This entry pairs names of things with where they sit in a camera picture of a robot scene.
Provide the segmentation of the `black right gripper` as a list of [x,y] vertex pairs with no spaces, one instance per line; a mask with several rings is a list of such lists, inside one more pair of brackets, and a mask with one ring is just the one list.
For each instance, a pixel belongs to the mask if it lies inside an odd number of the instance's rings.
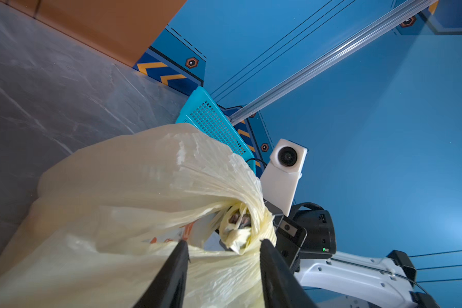
[[303,259],[329,259],[337,252],[334,223],[328,210],[318,204],[305,202],[294,205],[285,215],[266,201],[274,215],[276,249],[292,272],[300,271]]

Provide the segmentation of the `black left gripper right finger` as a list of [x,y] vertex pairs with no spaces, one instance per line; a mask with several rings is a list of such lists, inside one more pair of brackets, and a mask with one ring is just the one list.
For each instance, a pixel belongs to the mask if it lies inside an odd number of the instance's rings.
[[303,290],[282,255],[268,239],[261,241],[260,267],[265,307],[318,307]]

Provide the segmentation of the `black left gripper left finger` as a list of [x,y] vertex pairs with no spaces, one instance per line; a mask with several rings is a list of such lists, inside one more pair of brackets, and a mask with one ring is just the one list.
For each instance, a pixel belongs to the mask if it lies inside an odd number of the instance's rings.
[[133,307],[183,307],[189,262],[188,244],[182,240]]

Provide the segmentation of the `yellow printed plastic bag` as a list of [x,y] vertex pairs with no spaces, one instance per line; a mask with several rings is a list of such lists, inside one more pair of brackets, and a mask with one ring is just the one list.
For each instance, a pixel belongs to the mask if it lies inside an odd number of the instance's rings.
[[0,307],[133,307],[181,239],[184,307],[263,307],[259,179],[189,124],[78,150],[45,172],[0,256]]

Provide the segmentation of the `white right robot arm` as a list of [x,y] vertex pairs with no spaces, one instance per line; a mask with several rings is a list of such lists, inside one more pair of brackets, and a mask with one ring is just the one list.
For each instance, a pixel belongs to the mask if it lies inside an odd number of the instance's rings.
[[313,203],[273,214],[278,254],[262,261],[267,307],[438,307],[405,252],[370,258],[338,251],[330,213]]

